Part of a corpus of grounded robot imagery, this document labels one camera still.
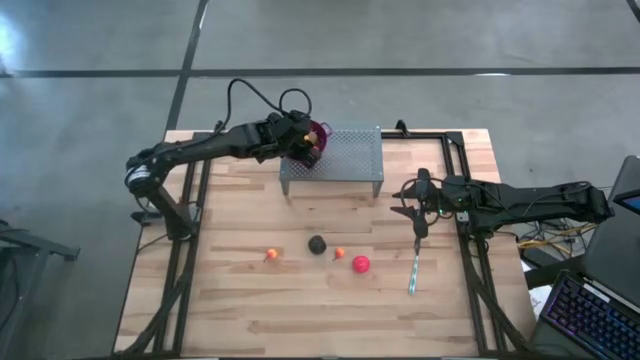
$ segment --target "wooden table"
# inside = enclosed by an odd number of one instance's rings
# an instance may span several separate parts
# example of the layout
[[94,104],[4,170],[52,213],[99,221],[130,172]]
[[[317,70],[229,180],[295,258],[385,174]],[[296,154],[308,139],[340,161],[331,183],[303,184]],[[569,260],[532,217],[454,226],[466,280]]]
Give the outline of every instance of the wooden table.
[[[472,176],[499,182],[488,131],[462,131]],[[191,136],[170,131],[166,139]],[[292,183],[286,198],[278,159],[213,161],[183,356],[476,354],[453,220],[440,220],[423,240],[417,292],[410,296],[414,235],[410,221],[389,210],[399,204],[391,194],[418,168],[446,175],[441,145],[384,140],[383,154],[385,182],[378,199],[370,184],[316,182]],[[175,168],[165,182],[176,199],[185,169]],[[193,191],[195,198],[197,186]],[[140,244],[164,232],[162,225],[147,228]],[[307,248],[316,234],[328,244],[321,256]],[[535,319],[515,242],[498,234],[490,244],[498,301],[528,337]],[[336,247],[346,257],[332,261]],[[263,262],[268,248],[280,257]],[[126,348],[157,310],[169,249],[161,241],[137,257],[116,350]],[[368,273],[351,270],[356,255],[371,259]],[[486,308],[483,318],[493,344]]]

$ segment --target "gray floor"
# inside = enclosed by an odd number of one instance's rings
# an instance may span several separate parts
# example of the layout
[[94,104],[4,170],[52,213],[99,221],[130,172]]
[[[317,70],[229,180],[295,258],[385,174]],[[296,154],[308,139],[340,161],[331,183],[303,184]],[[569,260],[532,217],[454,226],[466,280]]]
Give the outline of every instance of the gray floor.
[[[197,0],[5,0],[15,70],[179,69]],[[640,66],[624,0],[212,1],[194,68]],[[191,79],[179,129],[224,116],[228,79]],[[640,152],[640,75],[252,80],[306,89],[323,121],[491,131],[505,182],[611,185]],[[0,218],[82,247],[51,262],[20,358],[108,354],[139,229],[124,163],[159,140],[177,78],[0,79]],[[234,90],[233,124],[268,110]]]

